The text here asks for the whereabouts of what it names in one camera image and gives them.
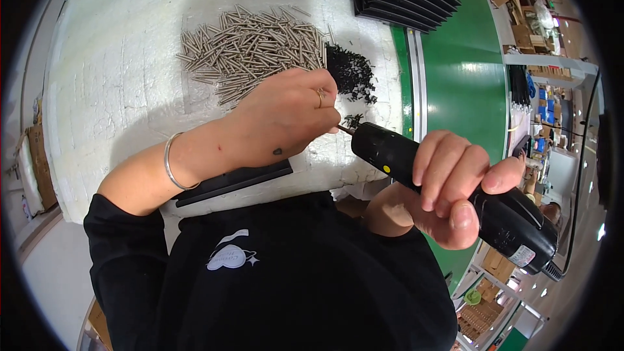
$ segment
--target sleeve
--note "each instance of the sleeve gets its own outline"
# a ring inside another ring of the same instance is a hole
[[[416,227],[396,238],[373,234],[384,247],[397,278],[408,288],[422,312],[423,325],[436,332],[441,350],[457,335],[457,316],[444,275],[424,234]]]
[[[130,215],[95,194],[84,229],[93,261],[91,283],[114,350],[146,348],[168,259],[160,212]]]

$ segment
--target star graphic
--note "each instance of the star graphic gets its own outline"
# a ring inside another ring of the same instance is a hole
[[[247,261],[252,264],[252,267],[254,266],[255,262],[260,262],[258,259],[256,259],[255,256],[250,257]]]

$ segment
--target white heart graphic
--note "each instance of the white heart graphic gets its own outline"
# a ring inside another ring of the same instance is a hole
[[[217,252],[206,265],[208,270],[218,270],[221,266],[229,269],[237,269],[245,264],[247,258],[245,253],[238,246],[228,244]]]

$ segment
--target black sweatshirt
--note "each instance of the black sweatshirt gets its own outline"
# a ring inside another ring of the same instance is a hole
[[[375,235],[328,192],[180,222],[94,195],[84,220],[114,351],[448,351],[457,319],[416,228]]]

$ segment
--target fingernail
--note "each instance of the fingernail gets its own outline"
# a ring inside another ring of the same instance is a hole
[[[466,204],[456,210],[450,218],[450,226],[453,229],[466,229],[472,222],[472,209]]]
[[[423,171],[418,169],[416,170],[416,173],[414,173],[414,185],[415,186],[421,186],[423,183]]]
[[[448,203],[448,201],[442,199],[441,201],[438,201],[435,212],[440,218],[448,217],[449,208],[450,204]]]
[[[501,185],[501,177],[494,173],[487,173],[485,178],[486,188],[494,190]]]
[[[432,211],[433,210],[433,201],[429,198],[423,198],[421,203],[424,211]]]

